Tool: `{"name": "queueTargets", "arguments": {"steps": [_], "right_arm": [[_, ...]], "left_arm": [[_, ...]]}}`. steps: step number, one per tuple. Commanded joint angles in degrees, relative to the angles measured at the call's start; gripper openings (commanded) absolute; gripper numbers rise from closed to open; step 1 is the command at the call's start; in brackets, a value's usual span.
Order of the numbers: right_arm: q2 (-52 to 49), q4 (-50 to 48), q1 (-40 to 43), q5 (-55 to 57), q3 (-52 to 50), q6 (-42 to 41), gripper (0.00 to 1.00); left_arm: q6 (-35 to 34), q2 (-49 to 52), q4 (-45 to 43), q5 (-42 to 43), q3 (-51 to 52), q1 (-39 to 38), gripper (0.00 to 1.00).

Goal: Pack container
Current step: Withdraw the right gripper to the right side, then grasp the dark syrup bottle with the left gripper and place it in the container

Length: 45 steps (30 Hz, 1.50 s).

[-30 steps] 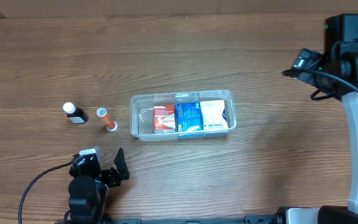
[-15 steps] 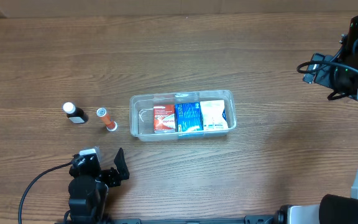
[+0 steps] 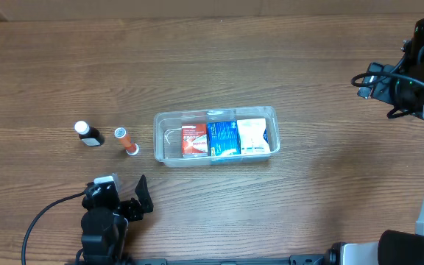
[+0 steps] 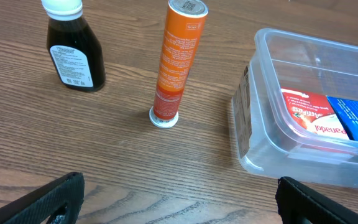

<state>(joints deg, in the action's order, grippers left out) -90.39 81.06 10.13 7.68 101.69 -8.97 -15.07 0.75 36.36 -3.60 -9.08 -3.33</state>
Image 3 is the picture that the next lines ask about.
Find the red medicine box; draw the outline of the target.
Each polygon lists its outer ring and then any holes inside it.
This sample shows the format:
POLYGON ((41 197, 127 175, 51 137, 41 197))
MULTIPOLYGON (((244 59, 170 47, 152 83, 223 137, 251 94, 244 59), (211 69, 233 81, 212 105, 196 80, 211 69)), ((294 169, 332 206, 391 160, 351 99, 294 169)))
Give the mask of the red medicine box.
POLYGON ((184 158, 208 156, 207 124, 182 126, 182 154, 184 158))

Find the orange tablet tube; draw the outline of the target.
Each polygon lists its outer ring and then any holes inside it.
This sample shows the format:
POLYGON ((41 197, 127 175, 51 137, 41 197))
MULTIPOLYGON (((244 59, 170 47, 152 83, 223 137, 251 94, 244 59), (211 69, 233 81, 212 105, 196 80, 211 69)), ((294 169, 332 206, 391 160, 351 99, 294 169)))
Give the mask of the orange tablet tube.
POLYGON ((131 139, 128 131, 124 127, 118 127, 114 131, 114 136, 119 140, 128 155, 137 155, 138 145, 131 139))

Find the white medicine box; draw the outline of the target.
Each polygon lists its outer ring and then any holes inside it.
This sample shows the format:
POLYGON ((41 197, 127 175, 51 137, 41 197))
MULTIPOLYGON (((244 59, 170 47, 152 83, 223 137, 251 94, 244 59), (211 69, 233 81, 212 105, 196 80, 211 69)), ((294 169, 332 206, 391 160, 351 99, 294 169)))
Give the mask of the white medicine box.
POLYGON ((270 153, 266 119, 241 119, 237 121, 240 152, 243 155, 270 153))

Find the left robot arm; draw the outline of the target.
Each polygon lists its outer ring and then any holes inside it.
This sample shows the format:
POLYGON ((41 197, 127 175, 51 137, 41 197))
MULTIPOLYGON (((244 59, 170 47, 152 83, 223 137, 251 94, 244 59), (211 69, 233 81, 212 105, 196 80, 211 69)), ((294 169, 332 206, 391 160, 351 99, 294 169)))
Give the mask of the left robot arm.
POLYGON ((140 221, 151 213, 154 205, 143 175, 135 187, 136 196, 119 199, 117 174, 98 177, 87 184, 82 206, 87 210, 81 219, 82 249, 75 264, 131 265, 134 260, 124 252, 129 223, 140 221))

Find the blue medicine box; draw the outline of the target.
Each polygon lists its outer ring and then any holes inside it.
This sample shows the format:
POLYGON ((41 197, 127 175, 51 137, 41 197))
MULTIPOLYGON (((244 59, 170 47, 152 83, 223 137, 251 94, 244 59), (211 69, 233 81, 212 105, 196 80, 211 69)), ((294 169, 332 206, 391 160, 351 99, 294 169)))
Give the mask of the blue medicine box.
POLYGON ((239 132, 236 121, 207 123, 210 156, 239 155, 239 132))

